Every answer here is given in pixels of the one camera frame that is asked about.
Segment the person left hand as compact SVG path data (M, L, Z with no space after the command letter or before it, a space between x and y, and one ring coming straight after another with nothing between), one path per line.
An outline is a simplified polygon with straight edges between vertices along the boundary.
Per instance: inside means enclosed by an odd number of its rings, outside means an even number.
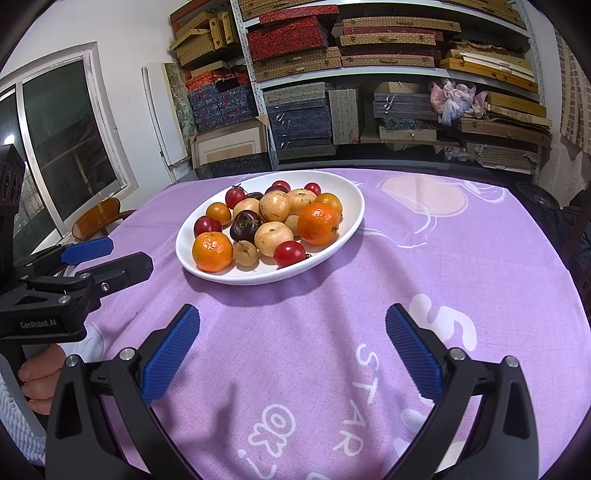
M27 406L37 414L48 415L64 365L65 353L57 344L29 358L18 371Z

